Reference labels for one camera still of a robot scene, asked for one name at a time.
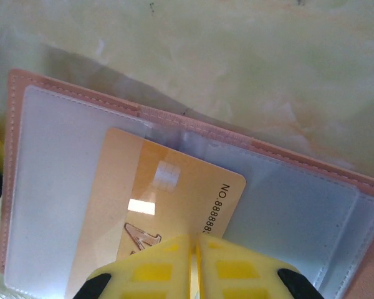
card chip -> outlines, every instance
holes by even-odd
[[[180,176],[180,168],[160,161],[152,185],[163,191],[173,192]]]

card holder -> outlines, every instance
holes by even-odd
[[[9,91],[0,268],[10,288],[64,295],[110,127],[244,175],[224,237],[295,264],[325,298],[343,296],[374,238],[374,179],[27,72],[13,71]]]

yellow card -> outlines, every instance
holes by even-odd
[[[221,237],[245,179],[165,146],[108,130],[70,274],[67,298],[107,263],[180,234]]]

beige marble background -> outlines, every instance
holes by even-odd
[[[374,0],[302,4],[0,0],[0,127],[19,67],[374,176]]]

pink leather edge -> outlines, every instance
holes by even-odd
[[[2,194],[0,225],[0,272],[4,272],[7,254],[7,242],[12,206],[12,192],[17,161],[17,144],[23,94],[25,88],[35,85],[46,90],[61,93],[95,105],[126,113],[154,123],[184,128],[194,131],[212,140],[222,141],[256,153],[264,154],[287,163],[321,173],[357,186],[361,192],[374,196],[374,179],[353,171],[323,163],[316,159],[270,145],[254,138],[229,130],[175,115],[150,107],[131,103],[119,98],[94,92],[86,88],[36,75],[25,70],[11,70],[8,80],[8,114],[4,155],[4,185]],[[360,269],[351,284],[346,299],[374,298],[374,241],[370,246]]]

